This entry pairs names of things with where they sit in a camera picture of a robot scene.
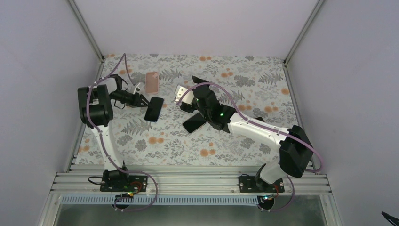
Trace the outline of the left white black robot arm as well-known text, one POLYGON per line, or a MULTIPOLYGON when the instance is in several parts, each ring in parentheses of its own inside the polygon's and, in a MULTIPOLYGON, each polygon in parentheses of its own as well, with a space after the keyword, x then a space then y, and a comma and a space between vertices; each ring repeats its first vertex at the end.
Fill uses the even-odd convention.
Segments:
POLYGON ((93 132, 104 160, 105 178, 103 181, 111 182, 120 191, 130 187, 131 177, 122 160, 116 140, 112 134, 113 107, 112 100, 119 101, 125 106, 137 108, 148 107, 149 101, 144 95, 122 89, 124 80, 112 74, 100 78, 90 87, 78 88, 78 104, 81 121, 93 132))

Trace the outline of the pink phone case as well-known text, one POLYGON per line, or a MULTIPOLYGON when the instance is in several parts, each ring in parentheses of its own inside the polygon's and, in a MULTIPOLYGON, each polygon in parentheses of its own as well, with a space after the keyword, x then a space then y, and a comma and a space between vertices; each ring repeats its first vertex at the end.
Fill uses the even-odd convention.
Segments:
POLYGON ((156 94, 159 91, 159 73, 148 72, 145 77, 145 92, 147 94, 156 94))

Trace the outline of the floral patterned table mat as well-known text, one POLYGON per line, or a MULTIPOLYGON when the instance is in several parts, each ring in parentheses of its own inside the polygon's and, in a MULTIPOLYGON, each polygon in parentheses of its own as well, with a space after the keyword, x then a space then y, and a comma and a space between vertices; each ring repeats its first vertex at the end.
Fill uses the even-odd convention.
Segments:
POLYGON ((157 97, 164 103, 156 122, 145 121, 145 108, 117 104, 112 132, 122 159, 132 165, 260 166, 278 158, 265 144, 225 133, 205 124, 188 133, 191 117, 174 102, 178 85, 189 88, 192 77, 215 83, 213 90, 225 105, 235 102, 250 117, 287 127, 297 124, 282 60, 277 57, 109 54, 102 75, 111 71, 127 81, 130 92, 144 84, 148 72, 160 75, 157 97))

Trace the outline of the aluminium rail frame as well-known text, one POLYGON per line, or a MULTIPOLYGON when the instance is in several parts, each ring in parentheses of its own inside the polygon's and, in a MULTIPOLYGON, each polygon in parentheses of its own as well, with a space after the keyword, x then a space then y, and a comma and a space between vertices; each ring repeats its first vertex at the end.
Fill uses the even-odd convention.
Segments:
MULTIPOLYGON (((240 175, 253 175, 257 166, 129 166, 135 174, 143 170, 149 175, 146 191, 139 194, 143 204, 157 196, 157 204, 248 204, 255 193, 240 191, 240 175)), ((104 204, 113 192, 101 192, 100 187, 87 181, 100 176, 102 165, 72 164, 67 172, 58 172, 51 186, 39 220, 41 226, 52 226, 63 202, 104 204)), ((328 178, 323 174, 305 172, 301 178, 284 178, 285 190, 280 196, 316 195, 321 201, 325 222, 329 226, 342 224, 328 178)))

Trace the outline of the phone in clear case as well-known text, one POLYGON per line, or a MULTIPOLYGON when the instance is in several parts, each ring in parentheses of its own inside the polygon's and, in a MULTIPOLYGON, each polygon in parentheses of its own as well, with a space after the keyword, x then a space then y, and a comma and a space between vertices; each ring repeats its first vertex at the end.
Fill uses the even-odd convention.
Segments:
POLYGON ((207 122, 204 120, 203 116, 200 113, 196 113, 194 116, 184 121, 182 125, 184 129, 191 134, 206 123, 207 122))

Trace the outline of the blue phone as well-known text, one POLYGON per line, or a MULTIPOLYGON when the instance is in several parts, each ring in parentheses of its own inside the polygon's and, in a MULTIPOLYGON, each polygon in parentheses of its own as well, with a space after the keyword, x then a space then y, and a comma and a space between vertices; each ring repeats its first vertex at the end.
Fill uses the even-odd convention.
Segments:
POLYGON ((160 97, 152 97, 149 104, 147 111, 145 113, 144 119, 150 122, 157 122, 162 106, 164 104, 164 99, 160 97))

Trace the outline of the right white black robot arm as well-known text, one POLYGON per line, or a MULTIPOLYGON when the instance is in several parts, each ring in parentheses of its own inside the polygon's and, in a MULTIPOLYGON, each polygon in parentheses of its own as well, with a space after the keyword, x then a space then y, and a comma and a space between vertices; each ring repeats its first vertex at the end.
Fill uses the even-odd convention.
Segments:
POLYGON ((194 129, 200 122, 208 123, 212 128, 246 136, 268 146, 278 154, 278 158, 263 164, 253 177, 256 188, 266 192, 285 176, 300 178, 307 169, 313 156, 311 143, 303 128, 294 125, 291 128, 267 124, 259 118, 244 115, 235 103, 231 106, 221 104, 214 91, 212 82, 193 77, 196 83, 187 89, 177 86, 175 102, 181 110, 196 114, 197 120, 191 117, 188 124, 194 129))

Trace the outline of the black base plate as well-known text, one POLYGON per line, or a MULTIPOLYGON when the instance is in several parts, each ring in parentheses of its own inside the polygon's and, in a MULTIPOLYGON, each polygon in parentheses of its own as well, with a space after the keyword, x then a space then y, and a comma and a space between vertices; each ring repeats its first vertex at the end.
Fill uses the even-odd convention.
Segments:
POLYGON ((267 184, 248 174, 242 174, 238 177, 238 185, 240 193, 283 193, 285 191, 282 179, 273 184, 267 184))
POLYGON ((145 192, 148 182, 147 176, 132 175, 132 176, 103 176, 100 185, 101 192, 145 192))

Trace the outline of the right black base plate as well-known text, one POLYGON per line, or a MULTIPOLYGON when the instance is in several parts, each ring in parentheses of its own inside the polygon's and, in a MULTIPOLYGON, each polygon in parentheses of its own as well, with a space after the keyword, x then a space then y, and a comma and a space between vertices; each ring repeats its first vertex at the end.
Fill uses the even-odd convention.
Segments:
POLYGON ((283 193, 285 191, 282 179, 273 184, 267 184, 248 174, 242 174, 238 177, 238 185, 240 193, 283 193))

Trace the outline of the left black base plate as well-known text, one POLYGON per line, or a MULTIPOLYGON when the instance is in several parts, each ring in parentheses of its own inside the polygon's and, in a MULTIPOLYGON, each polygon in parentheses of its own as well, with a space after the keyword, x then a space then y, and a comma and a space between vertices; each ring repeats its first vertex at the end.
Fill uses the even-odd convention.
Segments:
POLYGON ((148 182, 147 176, 132 175, 132 176, 103 176, 100 185, 101 192, 145 192, 148 182))

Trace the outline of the phone in beige case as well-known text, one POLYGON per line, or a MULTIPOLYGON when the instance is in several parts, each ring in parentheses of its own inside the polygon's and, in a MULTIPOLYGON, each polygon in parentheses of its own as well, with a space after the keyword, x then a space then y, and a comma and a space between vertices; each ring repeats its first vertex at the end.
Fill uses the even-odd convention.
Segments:
POLYGON ((252 122, 255 123, 255 124, 265 124, 265 122, 264 122, 262 117, 253 118, 252 122))

